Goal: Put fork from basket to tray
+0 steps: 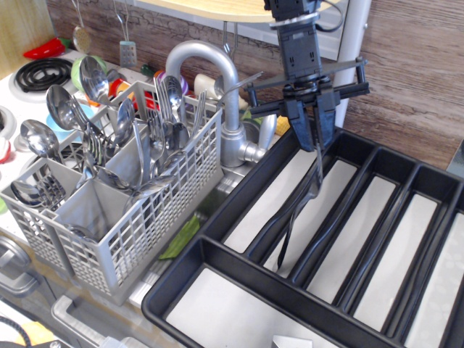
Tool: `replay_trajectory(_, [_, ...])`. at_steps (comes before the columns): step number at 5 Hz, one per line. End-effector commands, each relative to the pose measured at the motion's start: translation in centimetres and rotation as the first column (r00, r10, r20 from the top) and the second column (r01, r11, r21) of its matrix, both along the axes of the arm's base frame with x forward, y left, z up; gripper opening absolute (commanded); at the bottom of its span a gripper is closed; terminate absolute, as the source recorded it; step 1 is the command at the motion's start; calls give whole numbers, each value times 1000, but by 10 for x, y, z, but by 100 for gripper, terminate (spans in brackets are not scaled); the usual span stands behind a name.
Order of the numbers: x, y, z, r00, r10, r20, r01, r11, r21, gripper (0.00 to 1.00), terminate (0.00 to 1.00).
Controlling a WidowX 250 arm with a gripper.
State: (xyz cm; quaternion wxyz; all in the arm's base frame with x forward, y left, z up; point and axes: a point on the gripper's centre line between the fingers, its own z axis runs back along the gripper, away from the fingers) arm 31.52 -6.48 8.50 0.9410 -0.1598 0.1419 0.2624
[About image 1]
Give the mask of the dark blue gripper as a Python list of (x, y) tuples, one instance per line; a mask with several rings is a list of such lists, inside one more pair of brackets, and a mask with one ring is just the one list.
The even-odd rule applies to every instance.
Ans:
[[(343, 99), (370, 92), (361, 57), (348, 62), (323, 65), (320, 58), (318, 32), (329, 31), (317, 24), (317, 12), (274, 12), (271, 28), (278, 33), (283, 74), (259, 83), (248, 83), (246, 90), (252, 104), (253, 118), (270, 114), (288, 116), (301, 149), (314, 151), (310, 120), (306, 108), (312, 107), (321, 149), (334, 139), (336, 107)], [(334, 86), (330, 75), (355, 69), (357, 80)], [(283, 98), (259, 104), (256, 92), (282, 86)]]

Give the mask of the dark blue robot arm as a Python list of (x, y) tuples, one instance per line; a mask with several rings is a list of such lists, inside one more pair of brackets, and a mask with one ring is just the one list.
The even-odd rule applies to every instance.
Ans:
[(248, 83), (252, 117), (286, 117), (301, 149), (324, 150), (334, 140), (336, 107), (343, 99), (368, 94), (366, 60), (323, 65), (317, 21), (319, 1), (266, 1), (278, 34), (283, 74)]

